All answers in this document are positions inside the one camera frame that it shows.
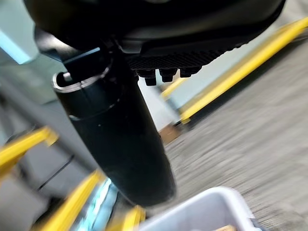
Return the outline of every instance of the white container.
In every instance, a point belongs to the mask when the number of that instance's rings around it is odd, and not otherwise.
[[[254,215],[234,189],[208,189],[140,225],[139,231],[214,231],[232,225],[237,231],[260,231]]]

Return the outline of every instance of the floor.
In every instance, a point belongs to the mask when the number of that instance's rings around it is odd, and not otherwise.
[[[267,228],[308,230],[307,54],[308,41],[289,45],[167,146],[178,195],[153,213],[223,185]]]

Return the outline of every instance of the yellow railing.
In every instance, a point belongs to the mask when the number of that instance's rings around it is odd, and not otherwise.
[[[2,147],[0,149],[0,179],[11,171],[28,149],[43,141],[50,146],[57,139],[58,136],[55,132],[48,127],[44,127]]]

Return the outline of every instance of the wall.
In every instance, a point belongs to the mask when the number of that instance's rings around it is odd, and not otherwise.
[[[10,50],[21,63],[38,55],[33,40],[34,23],[29,17],[23,0],[0,2],[0,47]]]

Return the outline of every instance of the blue light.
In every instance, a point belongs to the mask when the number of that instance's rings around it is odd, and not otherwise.
[[[0,30],[0,47],[18,64],[31,61],[31,57]]]
[[[94,229],[94,224],[97,221],[97,217],[98,217],[98,213],[100,211],[100,209],[106,205],[103,205],[106,200],[109,202],[115,202],[116,199],[116,192],[113,190],[110,191],[110,187],[111,187],[112,183],[111,180],[108,179],[106,180],[106,182],[104,182],[104,184],[98,189],[98,191],[96,192],[91,205],[89,206],[85,217],[79,222],[78,224],[78,231],[91,231]],[[111,211],[105,213],[104,216],[110,216]]]

